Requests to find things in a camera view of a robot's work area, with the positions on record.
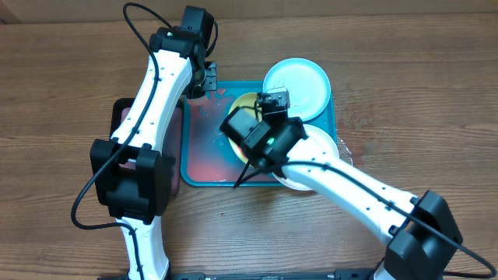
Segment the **yellow plate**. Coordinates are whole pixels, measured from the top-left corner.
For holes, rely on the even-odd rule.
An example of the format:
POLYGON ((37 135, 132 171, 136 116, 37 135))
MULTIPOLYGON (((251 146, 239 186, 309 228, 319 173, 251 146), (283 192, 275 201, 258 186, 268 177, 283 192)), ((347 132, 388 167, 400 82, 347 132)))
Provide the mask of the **yellow plate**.
MULTIPOLYGON (((241 96, 237 97, 233 104, 231 105, 228 114, 231 113, 239 107, 239 113, 242 113, 242 123, 246 124, 250 119, 254 119, 257 121, 262 120, 261 116, 261 108, 256 104, 256 100, 258 98, 258 94, 256 92, 244 93, 241 96)), ((229 144, 231 149, 233 150, 236 157, 243 162, 247 163, 248 158, 244 155, 243 150, 238 145, 238 142, 234 142, 231 138, 229 138, 229 144)))

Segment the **white plate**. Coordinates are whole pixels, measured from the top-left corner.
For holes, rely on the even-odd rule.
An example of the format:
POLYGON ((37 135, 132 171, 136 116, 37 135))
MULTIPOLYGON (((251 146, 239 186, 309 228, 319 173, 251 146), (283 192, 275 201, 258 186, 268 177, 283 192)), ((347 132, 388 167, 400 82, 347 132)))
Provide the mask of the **white plate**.
MULTIPOLYGON (((334 156, 335 158, 339 158, 339 151, 337 145, 335 144, 333 138, 327 132, 311 124, 305 124, 303 127, 309 139, 314 140, 324 151, 326 151, 328 155, 334 156)), ((274 178, 279 183, 293 190, 311 191, 311 188, 303 184, 294 182, 288 178, 278 177, 276 175, 274 175, 274 178)))

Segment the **pink sponge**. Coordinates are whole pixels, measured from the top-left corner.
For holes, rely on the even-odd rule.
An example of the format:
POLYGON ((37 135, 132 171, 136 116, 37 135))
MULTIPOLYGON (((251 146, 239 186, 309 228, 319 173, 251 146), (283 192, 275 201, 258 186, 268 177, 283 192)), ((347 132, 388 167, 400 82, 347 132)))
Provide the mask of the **pink sponge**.
POLYGON ((207 96, 202 96, 195 99, 187 99, 187 103, 192 107, 202 106, 207 103, 209 98, 207 96))

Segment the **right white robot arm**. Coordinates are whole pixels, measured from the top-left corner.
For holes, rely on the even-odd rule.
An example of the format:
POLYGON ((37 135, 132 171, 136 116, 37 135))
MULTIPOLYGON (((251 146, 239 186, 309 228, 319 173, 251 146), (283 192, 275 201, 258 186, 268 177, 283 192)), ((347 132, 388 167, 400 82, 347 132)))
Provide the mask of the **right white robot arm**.
POLYGON ((223 129, 259 173, 302 184, 353 215, 386 246, 373 279, 441 279, 462 243, 446 200, 391 187, 340 160, 289 117, 288 93, 261 93, 235 107, 223 129))

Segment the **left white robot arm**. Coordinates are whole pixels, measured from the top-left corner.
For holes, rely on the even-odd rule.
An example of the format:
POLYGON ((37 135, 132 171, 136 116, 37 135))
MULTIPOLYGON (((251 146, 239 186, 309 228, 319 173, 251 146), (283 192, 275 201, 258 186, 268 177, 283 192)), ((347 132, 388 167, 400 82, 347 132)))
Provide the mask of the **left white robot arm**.
POLYGON ((163 154, 179 99, 205 95, 205 59, 215 46, 212 27, 161 27, 146 43, 148 70, 127 114, 115 117, 108 140, 90 149, 99 203, 121 229, 128 252, 126 279, 166 279, 161 216, 172 195, 174 165, 163 154))

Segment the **dark rectangular sponge tray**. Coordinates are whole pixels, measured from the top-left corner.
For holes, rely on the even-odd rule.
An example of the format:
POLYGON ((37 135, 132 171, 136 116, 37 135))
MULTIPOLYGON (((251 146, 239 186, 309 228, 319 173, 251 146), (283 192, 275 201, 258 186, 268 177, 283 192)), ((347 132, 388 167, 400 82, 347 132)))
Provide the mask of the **dark rectangular sponge tray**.
MULTIPOLYGON (((124 121, 134 100, 134 98, 121 98, 114 103, 111 115, 110 135, 124 121)), ((163 161, 172 167, 171 195, 173 197, 177 196, 180 189, 183 112, 184 103, 182 100, 179 100, 174 108, 174 113, 168 125, 162 147, 163 161)))

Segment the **teal serving tray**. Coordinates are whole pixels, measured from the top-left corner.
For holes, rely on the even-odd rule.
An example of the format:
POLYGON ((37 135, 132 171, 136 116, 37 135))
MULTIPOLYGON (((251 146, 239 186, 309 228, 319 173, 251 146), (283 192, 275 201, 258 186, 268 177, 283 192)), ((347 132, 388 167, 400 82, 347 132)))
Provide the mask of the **teal serving tray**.
POLYGON ((220 81, 201 106, 184 107, 181 175, 195 187, 232 187, 245 162, 219 130, 235 100, 262 91, 262 81, 220 81))

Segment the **light blue plate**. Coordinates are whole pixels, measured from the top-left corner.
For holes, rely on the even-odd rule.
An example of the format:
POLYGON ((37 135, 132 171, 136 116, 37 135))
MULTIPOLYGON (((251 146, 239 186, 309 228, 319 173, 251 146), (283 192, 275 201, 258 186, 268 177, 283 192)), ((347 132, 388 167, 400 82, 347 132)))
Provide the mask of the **light blue plate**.
POLYGON ((289 92, 289 116, 311 121, 324 112, 331 100, 331 83, 325 71, 313 61, 288 58, 266 74, 262 91, 285 88, 289 92))

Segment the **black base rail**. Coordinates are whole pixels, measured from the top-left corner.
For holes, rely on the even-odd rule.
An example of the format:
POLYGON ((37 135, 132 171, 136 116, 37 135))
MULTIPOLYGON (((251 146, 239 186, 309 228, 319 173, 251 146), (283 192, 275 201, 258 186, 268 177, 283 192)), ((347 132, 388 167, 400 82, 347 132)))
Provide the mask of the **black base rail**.
POLYGON ((226 274, 205 275, 201 272, 174 274, 170 271, 166 280, 369 280, 373 279, 372 268, 337 269, 330 272, 297 272, 282 274, 226 274))

